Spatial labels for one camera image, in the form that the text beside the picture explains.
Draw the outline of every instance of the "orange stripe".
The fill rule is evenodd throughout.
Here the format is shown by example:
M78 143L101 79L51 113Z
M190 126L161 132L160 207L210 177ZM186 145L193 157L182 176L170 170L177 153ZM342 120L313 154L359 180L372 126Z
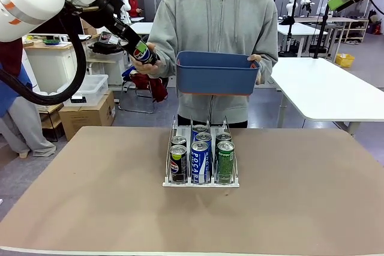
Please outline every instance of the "orange stripe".
M19 19L17 19L17 18L15 18L14 20L9 22L9 24L12 24L12 25L18 25L20 23L21 23L21 21Z
M9 9L14 9L16 6L13 4L13 2L10 2L8 4L5 4L4 7L5 9L9 10Z

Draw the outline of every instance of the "cardboard box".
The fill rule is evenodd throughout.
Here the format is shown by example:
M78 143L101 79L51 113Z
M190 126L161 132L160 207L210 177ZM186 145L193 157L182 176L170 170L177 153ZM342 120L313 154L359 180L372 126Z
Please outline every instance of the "cardboard box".
M97 106L63 107L59 114L68 141L81 127L111 126L116 115L113 92L108 91L108 94L103 96Z
M84 28L84 34L85 35L97 35L96 28L90 27L90 28Z
M83 29L85 35L97 35L97 30L91 26L87 21L82 19Z

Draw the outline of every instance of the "can dispenser rack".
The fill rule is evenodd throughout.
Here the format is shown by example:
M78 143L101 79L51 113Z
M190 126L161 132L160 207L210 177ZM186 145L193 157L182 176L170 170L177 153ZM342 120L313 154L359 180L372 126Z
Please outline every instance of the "can dispenser rack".
M239 175L238 175L238 163L236 159L236 147L235 153L233 155L233 170L231 175L230 183L218 183L218 175L217 175L217 163L215 159L215 147L216 147L216 135L222 132L227 132L230 134L230 130L228 127L227 119L223 121L222 127L211 127L209 121L207 121L208 131L210 131L212 135L212 161L213 165L213 173L210 175L207 183L204 184L195 184L192 183L191 180L191 169L190 169L190 155L191 155L191 144L193 141L193 132L192 132L193 121L191 119L190 126L176 126L176 118L173 117L172 126L170 129L169 141L168 141L168 150L166 156L166 177L163 183L164 187L199 187L199 188L212 188L212 187L225 187L225 188L237 188L239 187ZM171 165L170 165L170 148L171 148L171 139L174 136L184 136L187 139L187 176L188 180L185 183L175 183L172 181L171 174Z

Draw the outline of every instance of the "blue jacket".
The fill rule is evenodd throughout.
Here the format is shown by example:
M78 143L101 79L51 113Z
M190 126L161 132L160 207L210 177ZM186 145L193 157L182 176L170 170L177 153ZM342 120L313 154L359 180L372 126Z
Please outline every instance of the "blue jacket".
M18 79L24 85L32 87L31 81L30 81L23 65L22 65L22 68L20 70L20 74L18 76ZM7 110L13 104L13 101L18 96L20 96L18 93L13 91L12 88L10 88L8 85L6 85L3 81L0 81L0 118L5 115Z

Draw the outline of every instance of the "gray hoodie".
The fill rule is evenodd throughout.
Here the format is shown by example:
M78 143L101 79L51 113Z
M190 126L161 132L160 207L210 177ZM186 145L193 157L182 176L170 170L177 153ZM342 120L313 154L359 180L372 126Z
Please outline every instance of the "gray hoodie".
M161 0L148 41L162 62L154 77L175 75L177 54L192 50L259 54L264 83L278 59L277 9L273 0ZM213 124L225 116L229 123L248 120L248 97L178 95L184 118Z

